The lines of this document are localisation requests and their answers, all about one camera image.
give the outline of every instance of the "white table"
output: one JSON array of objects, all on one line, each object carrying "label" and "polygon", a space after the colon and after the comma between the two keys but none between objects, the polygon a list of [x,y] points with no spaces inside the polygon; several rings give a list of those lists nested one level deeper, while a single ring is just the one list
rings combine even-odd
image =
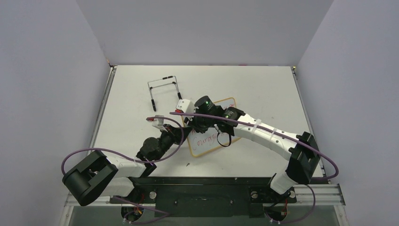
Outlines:
[{"label": "white table", "polygon": [[[156,113],[151,105],[147,82],[170,75],[177,77],[183,98],[195,102],[205,95],[213,101],[234,97],[239,109],[266,124],[297,134],[309,131],[290,67],[122,65],[116,70],[94,147],[135,156],[146,138],[160,136],[146,117],[162,114],[181,122],[168,114],[178,101],[173,85],[153,89]],[[271,177],[286,165],[275,152],[246,139],[198,158],[191,156],[185,142],[174,156],[157,163],[151,176]],[[320,166],[314,176],[322,176]]]}]

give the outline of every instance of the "white enclosure wall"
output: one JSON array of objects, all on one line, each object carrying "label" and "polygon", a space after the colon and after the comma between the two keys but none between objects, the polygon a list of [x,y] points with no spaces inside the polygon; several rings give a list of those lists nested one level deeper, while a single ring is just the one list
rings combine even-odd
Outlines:
[{"label": "white enclosure wall", "polygon": [[1,225],[58,225],[110,68],[74,0],[1,1],[0,31]]},{"label": "white enclosure wall", "polygon": [[297,67],[352,226],[399,224],[398,10],[397,0],[335,0]]},{"label": "white enclosure wall", "polygon": [[112,65],[283,65],[333,0],[77,0]]}]

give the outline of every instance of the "bolt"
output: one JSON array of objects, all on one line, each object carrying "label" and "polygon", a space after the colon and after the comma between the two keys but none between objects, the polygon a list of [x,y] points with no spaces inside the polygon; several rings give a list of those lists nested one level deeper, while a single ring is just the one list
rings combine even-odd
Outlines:
[{"label": "bolt", "polygon": [[251,197],[253,199],[256,199],[258,197],[258,192],[256,192],[256,191],[251,192]]},{"label": "bolt", "polygon": [[150,192],[150,199],[155,199],[155,197],[157,197],[157,193],[156,192]]}]

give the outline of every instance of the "robotic arm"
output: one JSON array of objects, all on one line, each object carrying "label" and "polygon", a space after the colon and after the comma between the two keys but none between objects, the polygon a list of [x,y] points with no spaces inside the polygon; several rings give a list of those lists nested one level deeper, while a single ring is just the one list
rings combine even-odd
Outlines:
[{"label": "robotic arm", "polygon": [[[320,157],[311,150],[298,145],[292,140],[274,135],[275,132],[282,133],[318,149],[314,137],[307,132],[298,135],[276,129],[262,123],[260,119],[252,118],[249,114],[237,108],[229,107],[224,110],[221,106],[213,104],[208,96],[200,98],[194,104],[187,99],[180,100],[176,106],[176,111],[181,113],[200,113],[219,116],[254,124],[254,126],[251,127],[236,122],[198,116],[185,116],[184,119],[184,122],[196,130],[196,132],[204,133],[209,127],[214,127],[218,132],[228,133],[229,136],[243,137],[252,140],[275,151],[284,159],[288,160],[287,167],[275,174],[271,182],[269,182],[270,188],[280,195],[286,193],[286,191],[295,184],[308,184],[319,163]],[[272,132],[259,129],[258,126],[268,128]]]},{"label": "robotic arm", "polygon": [[[234,107],[224,110],[221,106],[213,104],[208,96],[200,98],[196,103],[187,99],[180,100],[176,106],[176,114],[179,113],[196,113],[207,117],[184,116],[187,127],[183,128],[183,138],[180,128],[163,124],[163,120],[153,120],[152,125],[161,131],[161,136],[159,138],[150,137],[144,141],[136,155],[141,161],[134,161],[127,156],[124,158],[107,157],[101,151],[93,151],[65,173],[63,183],[81,206],[90,204],[99,196],[128,196],[134,189],[128,177],[149,176],[156,169],[153,162],[161,159],[173,144],[179,144],[182,139],[186,140],[191,130],[204,133],[210,127],[216,128],[220,133],[227,133],[229,136],[250,139],[288,160],[287,167],[275,174],[268,184],[271,195],[277,197],[276,200],[287,197],[289,189],[295,184],[309,184],[319,163],[320,157],[314,152],[292,140],[278,137],[274,133],[284,134],[318,149],[311,134],[304,132],[302,135],[297,135],[281,131]],[[212,118],[213,116],[235,121],[215,119]],[[236,121],[251,123],[254,126],[242,125]],[[268,128],[271,132],[258,127]]]}]

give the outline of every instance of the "metal bracket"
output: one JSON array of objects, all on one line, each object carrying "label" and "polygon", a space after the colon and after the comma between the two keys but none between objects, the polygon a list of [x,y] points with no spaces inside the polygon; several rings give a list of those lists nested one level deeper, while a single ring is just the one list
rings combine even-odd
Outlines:
[{"label": "metal bracket", "polygon": [[[172,79],[172,78],[174,78],[175,81],[170,82],[170,83],[165,83],[165,84],[162,84],[162,85],[159,85],[159,86],[150,86],[150,82],[155,82],[155,81],[160,81],[160,80],[166,80],[166,79]],[[181,99],[182,99],[182,95],[180,94],[180,91],[179,91],[179,86],[178,86],[178,84],[177,84],[177,78],[176,78],[176,76],[163,77],[162,79],[157,79],[157,80],[153,80],[153,81],[147,82],[148,90],[150,91],[150,95],[151,95],[152,108],[154,109],[155,112],[157,111],[157,108],[156,108],[156,106],[155,106],[154,98],[152,97],[152,89],[158,88],[158,87],[161,87],[161,86],[170,85],[170,84],[174,84],[174,85],[175,85],[176,91],[177,91],[177,97],[179,97],[179,99],[181,100]]]}]

